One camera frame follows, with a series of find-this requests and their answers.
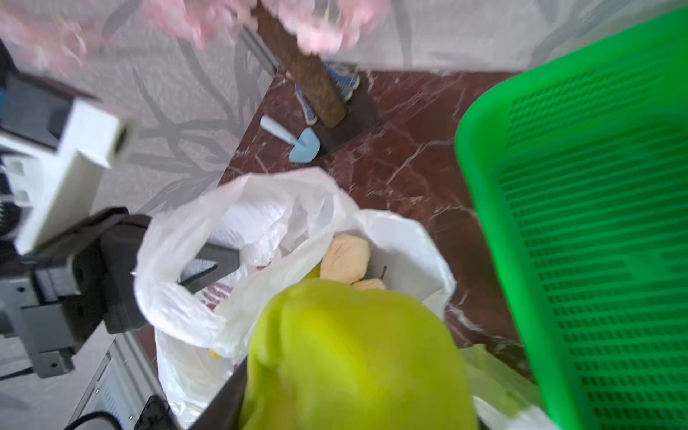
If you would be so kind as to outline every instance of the yellow object in bag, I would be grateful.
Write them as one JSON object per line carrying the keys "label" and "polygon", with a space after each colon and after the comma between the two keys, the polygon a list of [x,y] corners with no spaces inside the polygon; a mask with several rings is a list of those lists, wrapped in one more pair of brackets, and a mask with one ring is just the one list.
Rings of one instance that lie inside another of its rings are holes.
{"label": "yellow object in bag", "polygon": [[260,317],[243,430],[475,430],[466,370],[444,323],[394,291],[313,279]]}

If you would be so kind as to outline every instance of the black cable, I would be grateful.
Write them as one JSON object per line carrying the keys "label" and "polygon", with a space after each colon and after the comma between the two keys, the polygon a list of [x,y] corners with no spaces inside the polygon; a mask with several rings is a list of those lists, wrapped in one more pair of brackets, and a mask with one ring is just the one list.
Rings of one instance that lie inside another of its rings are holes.
{"label": "black cable", "polygon": [[65,427],[65,430],[74,430],[75,428],[82,425],[84,422],[87,422],[90,420],[95,420],[96,418],[102,418],[103,420],[106,420],[107,422],[110,423],[112,428],[115,430],[122,430],[122,426],[120,425],[120,422],[117,421],[117,418],[115,418],[115,416],[112,415],[111,413],[105,412],[105,411],[91,412],[91,413],[87,413],[84,416],[80,416],[79,418],[77,418],[74,421],[72,421],[71,423],[69,423]]}
{"label": "black cable", "polygon": [[27,367],[26,369],[18,370],[13,374],[6,374],[3,376],[0,376],[0,380],[12,379],[12,378],[16,378],[17,376],[30,375],[32,373],[34,373],[34,368],[33,367]]}

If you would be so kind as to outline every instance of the black machine part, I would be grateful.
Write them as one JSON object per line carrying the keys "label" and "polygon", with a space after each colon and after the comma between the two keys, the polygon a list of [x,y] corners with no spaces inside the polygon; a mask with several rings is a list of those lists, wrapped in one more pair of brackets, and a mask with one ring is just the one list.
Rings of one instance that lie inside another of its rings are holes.
{"label": "black machine part", "polygon": [[[133,294],[136,253],[150,222],[108,208],[0,268],[0,334],[19,336],[41,378],[73,370],[71,357],[105,320],[115,334],[146,320]],[[192,293],[239,268],[239,251],[207,244],[215,265],[182,285]]]}
{"label": "black machine part", "polygon": [[8,77],[17,73],[17,67],[14,66],[12,56],[7,51],[5,44],[0,41],[0,87],[5,88]]}
{"label": "black machine part", "polygon": [[157,394],[146,402],[133,430],[180,430],[169,404]]}
{"label": "black machine part", "polygon": [[[0,174],[0,194],[10,194],[10,186],[7,177]],[[0,202],[0,237],[11,233],[21,219],[21,208],[12,202]]]}

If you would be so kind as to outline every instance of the small object on floor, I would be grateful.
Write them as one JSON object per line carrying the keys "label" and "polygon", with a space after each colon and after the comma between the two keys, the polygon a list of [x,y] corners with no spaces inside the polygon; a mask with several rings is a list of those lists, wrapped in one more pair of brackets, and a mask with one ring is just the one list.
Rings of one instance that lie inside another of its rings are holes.
{"label": "small object on floor", "polygon": [[[344,99],[345,102],[351,100],[351,97],[354,96],[354,91],[356,91],[358,86],[361,85],[361,77],[358,75],[358,73],[346,66],[336,65],[334,63],[325,63],[325,69],[336,84],[342,99]],[[303,90],[300,86],[296,85],[294,87],[294,94],[296,94],[297,100],[303,109],[305,123],[307,125],[314,125],[316,122],[318,122],[318,116],[305,99]]]}
{"label": "small object on floor", "polygon": [[320,150],[320,140],[310,128],[303,130],[301,137],[296,139],[293,134],[269,116],[261,118],[260,126],[294,147],[289,153],[289,161],[292,163],[310,163]]}

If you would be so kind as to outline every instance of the pink flower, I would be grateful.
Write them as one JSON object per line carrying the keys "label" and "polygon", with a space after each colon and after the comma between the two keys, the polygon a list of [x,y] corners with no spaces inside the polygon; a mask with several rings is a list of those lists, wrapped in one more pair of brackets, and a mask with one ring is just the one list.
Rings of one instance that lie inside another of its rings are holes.
{"label": "pink flower", "polygon": [[362,33],[375,28],[389,12],[389,0],[337,1],[340,16],[335,23],[314,15],[315,0],[263,0],[263,4],[296,35],[304,54],[335,54],[354,46]]}
{"label": "pink flower", "polygon": [[150,24],[202,50],[220,32],[236,34],[241,25],[257,28],[251,16],[255,5],[256,0],[144,0],[141,13]]}
{"label": "pink flower", "polygon": [[389,0],[339,0],[344,26],[372,31],[389,12]]}
{"label": "pink flower", "polygon": [[0,1],[0,39],[19,47],[18,60],[41,70],[67,74],[97,50],[103,38],[90,21],[31,20],[18,7]]}

